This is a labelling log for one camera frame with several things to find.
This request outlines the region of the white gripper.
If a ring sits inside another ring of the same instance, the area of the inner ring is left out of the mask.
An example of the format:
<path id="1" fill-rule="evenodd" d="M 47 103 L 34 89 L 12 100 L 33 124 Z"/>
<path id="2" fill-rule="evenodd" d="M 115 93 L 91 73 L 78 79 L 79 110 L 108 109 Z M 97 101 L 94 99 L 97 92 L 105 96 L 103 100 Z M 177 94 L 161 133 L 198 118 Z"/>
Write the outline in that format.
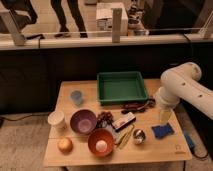
<path id="1" fill-rule="evenodd" d="M 155 93 L 155 100 L 159 107 L 165 108 L 159 111 L 159 119 L 161 124 L 166 124 L 172 115 L 170 108 L 176 106 L 176 96 L 164 87 L 160 87 Z"/>

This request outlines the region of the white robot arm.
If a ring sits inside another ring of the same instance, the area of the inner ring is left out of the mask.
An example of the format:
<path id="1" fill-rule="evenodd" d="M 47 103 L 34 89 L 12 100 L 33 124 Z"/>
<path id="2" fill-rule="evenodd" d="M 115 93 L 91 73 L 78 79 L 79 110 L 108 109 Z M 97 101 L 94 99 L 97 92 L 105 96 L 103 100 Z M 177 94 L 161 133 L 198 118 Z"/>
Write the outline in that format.
<path id="1" fill-rule="evenodd" d="M 154 94 L 159 109 L 159 122 L 165 125 L 172 110 L 183 99 L 213 120 L 213 91 L 199 83 L 202 71 L 193 62 L 187 62 L 164 71 L 161 87 Z"/>

